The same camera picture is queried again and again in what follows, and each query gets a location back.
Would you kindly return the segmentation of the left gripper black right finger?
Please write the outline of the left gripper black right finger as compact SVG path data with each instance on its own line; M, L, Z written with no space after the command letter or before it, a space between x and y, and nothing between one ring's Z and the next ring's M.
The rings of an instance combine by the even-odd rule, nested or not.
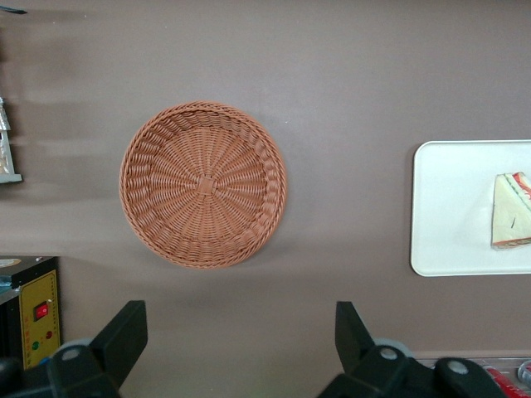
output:
M337 302L335 346L343 372L322 397L403 397L409 359L398 348L376 344L350 302Z

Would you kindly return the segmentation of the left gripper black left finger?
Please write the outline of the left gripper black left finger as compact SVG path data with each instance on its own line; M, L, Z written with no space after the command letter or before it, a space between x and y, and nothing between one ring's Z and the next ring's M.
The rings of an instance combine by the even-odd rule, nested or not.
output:
M119 397L148 341L147 310L133 300L89 344L62 347L47 364L54 397Z

